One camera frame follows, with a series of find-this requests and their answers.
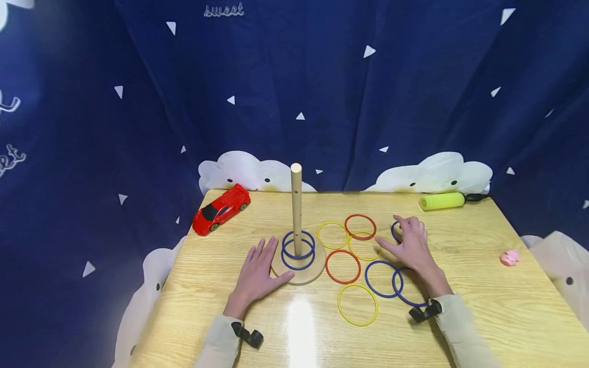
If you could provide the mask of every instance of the wooden base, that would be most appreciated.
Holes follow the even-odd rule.
[[[290,254],[295,253],[294,242],[290,242],[289,245],[286,246],[286,250]],[[325,268],[325,248],[319,244],[317,240],[315,240],[315,260],[311,266],[307,267],[304,270],[294,271],[294,277],[292,280],[289,281],[291,285],[305,285],[316,278],[318,278],[323,269]],[[309,245],[303,242],[303,254],[306,254],[309,251]],[[272,271],[275,275],[281,275],[287,271],[293,271],[290,268],[286,267],[284,262],[282,262],[282,258],[280,256],[280,252],[282,252],[282,240],[279,240],[278,247],[276,247],[276,252],[274,253],[274,258],[272,259]],[[284,260],[288,262],[289,265],[292,267],[303,267],[309,263],[311,260],[312,255],[305,258],[304,260],[294,260],[287,255],[284,255]]]

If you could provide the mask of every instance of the blue ring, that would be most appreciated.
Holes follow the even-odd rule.
[[[399,223],[399,221],[395,221],[393,223],[393,225],[391,226],[391,235],[393,235],[393,239],[396,240],[397,245],[400,244],[401,242],[399,241],[399,239],[397,239],[397,237],[395,236],[395,232],[393,231],[393,229],[395,228],[395,225],[397,225]]]
[[[417,308],[421,308],[421,307],[427,307],[428,304],[427,303],[414,303],[412,301],[407,300],[403,295],[401,295],[401,292],[399,290],[397,290],[397,286],[395,285],[395,276],[397,276],[397,274],[399,274],[399,276],[401,277],[401,280],[403,280],[403,275],[401,275],[401,270],[411,270],[411,268],[409,267],[401,267],[401,268],[397,268],[397,270],[395,271],[395,273],[393,273],[393,290],[399,294],[399,299],[401,299],[402,301],[404,301],[406,304],[412,306],[412,307],[417,307]]]
[[[399,274],[399,276],[401,277],[401,289],[397,292],[395,292],[395,294],[391,294],[391,295],[385,295],[385,294],[381,294],[378,291],[374,290],[374,288],[372,287],[372,285],[370,285],[370,282],[368,281],[368,269],[372,267],[373,264],[376,263],[384,263],[384,264],[388,264],[389,266],[391,266],[395,271],[397,270],[397,268],[395,266],[393,266],[391,263],[387,262],[387,261],[383,261],[383,260],[376,260],[376,261],[372,261],[368,264],[368,266],[366,266],[366,269],[364,270],[364,280],[366,280],[366,285],[368,285],[368,287],[370,288],[370,290],[372,290],[373,293],[375,293],[376,295],[378,295],[379,297],[383,297],[383,298],[387,298],[387,299],[392,299],[394,297],[396,297],[397,295],[400,295],[401,292],[403,291],[403,275]]]
[[[309,242],[309,240],[306,239],[301,239],[302,241],[304,241],[305,243],[307,243],[309,245],[309,247],[311,246],[311,243]],[[286,246],[289,245],[291,242],[295,241],[294,239],[290,239],[289,241],[286,242]],[[315,248],[311,248],[311,253],[313,253],[313,257],[311,258],[311,262],[309,262],[308,264],[306,264],[303,267],[292,267],[290,264],[286,263],[286,261],[284,260],[284,254],[286,253],[286,247],[282,248],[282,251],[280,252],[280,256],[282,258],[282,263],[284,263],[284,265],[288,268],[290,268],[291,270],[294,271],[301,271],[304,270],[306,268],[308,268],[309,266],[311,266],[313,264],[313,261],[315,261]]]
[[[288,237],[289,237],[289,235],[291,235],[292,233],[294,233],[294,231],[290,231],[290,232],[286,233],[286,235],[285,235],[285,236],[282,238],[282,249],[284,250],[284,253],[285,253],[287,256],[289,256],[289,258],[292,258],[292,259],[294,259],[294,260],[304,260],[305,258],[309,257],[309,256],[311,255],[311,252],[313,252],[313,250],[315,249],[315,238],[313,238],[313,236],[312,236],[311,234],[309,234],[308,232],[306,232],[306,231],[304,231],[304,230],[301,230],[301,232],[302,232],[303,234],[307,235],[308,237],[310,237],[310,238],[311,238],[311,241],[313,242],[313,245],[311,245],[311,243],[307,242],[307,244],[308,244],[309,246],[311,246],[311,250],[310,250],[310,251],[309,251],[307,254],[304,254],[304,255],[302,255],[302,256],[295,256],[294,254],[290,254],[290,253],[289,253],[289,252],[286,250],[286,246],[287,246],[288,244],[290,244],[290,242],[291,242],[291,241],[293,241],[293,240],[294,240],[294,239],[291,239],[291,240],[289,240],[289,241],[287,241],[287,242],[285,243],[285,241],[286,241],[286,238],[288,238]]]

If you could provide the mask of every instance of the yellow ring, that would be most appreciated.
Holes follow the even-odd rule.
[[[358,235],[358,234],[368,234],[368,235],[372,235],[372,233],[369,233],[368,231],[358,231],[357,233],[354,233],[354,235]],[[351,238],[352,238],[352,237],[350,236],[350,239],[348,239],[348,240],[349,240],[349,242],[348,242],[348,249],[350,250],[350,252],[351,252],[351,253],[352,253],[354,256],[358,257],[358,259],[360,259],[360,260],[363,260],[363,261],[368,261],[368,262],[370,262],[370,261],[376,261],[376,260],[378,259],[379,255],[380,255],[380,254],[378,254],[378,253],[376,254],[376,257],[374,257],[374,258],[362,258],[362,257],[360,257],[359,255],[357,255],[356,253],[354,253],[354,251],[352,250],[352,239],[351,239]]]
[[[343,294],[344,290],[346,290],[348,287],[352,287],[352,286],[358,286],[358,287],[361,287],[364,290],[368,291],[368,294],[370,294],[370,296],[372,297],[372,300],[374,301],[374,315],[372,316],[371,319],[368,320],[368,322],[364,322],[364,323],[354,322],[343,313],[342,294]],[[374,322],[376,320],[376,316],[378,316],[378,302],[376,301],[376,297],[374,296],[374,293],[372,291],[370,291],[369,288],[367,288],[366,286],[361,285],[361,284],[348,284],[348,285],[345,285],[344,287],[342,287],[342,289],[339,292],[339,295],[337,296],[337,307],[339,308],[339,313],[342,315],[343,319],[348,321],[349,324],[352,324],[352,325],[358,326],[358,327],[368,326],[369,324]]]
[[[337,226],[341,227],[343,229],[343,231],[346,232],[346,241],[341,246],[339,246],[337,248],[328,247],[328,246],[325,245],[325,243],[323,242],[323,240],[321,240],[321,235],[320,235],[321,229],[323,228],[323,226],[329,225],[329,224],[337,225]],[[337,250],[337,249],[344,248],[346,246],[346,244],[348,243],[348,241],[350,241],[350,238],[351,238],[351,236],[350,236],[350,234],[348,234],[348,231],[346,230],[346,227],[344,225],[340,224],[340,223],[335,222],[335,221],[330,221],[328,223],[324,223],[317,230],[317,239],[319,239],[319,242],[321,243],[321,245],[324,246],[324,247],[326,247],[327,249],[331,249],[331,250]]]

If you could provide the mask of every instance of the sleeve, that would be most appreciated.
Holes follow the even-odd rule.
[[[477,331],[472,313],[459,294],[434,298],[442,305],[436,321],[450,346],[456,368],[501,367]]]
[[[239,352],[241,340],[235,336],[231,324],[240,322],[226,316],[215,317],[204,339],[203,350],[194,368],[232,368]]]

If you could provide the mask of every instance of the fabric backdrop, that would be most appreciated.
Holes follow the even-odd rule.
[[[587,14],[0,0],[0,366],[124,367],[203,192],[292,162],[306,190],[490,190],[587,247]]]

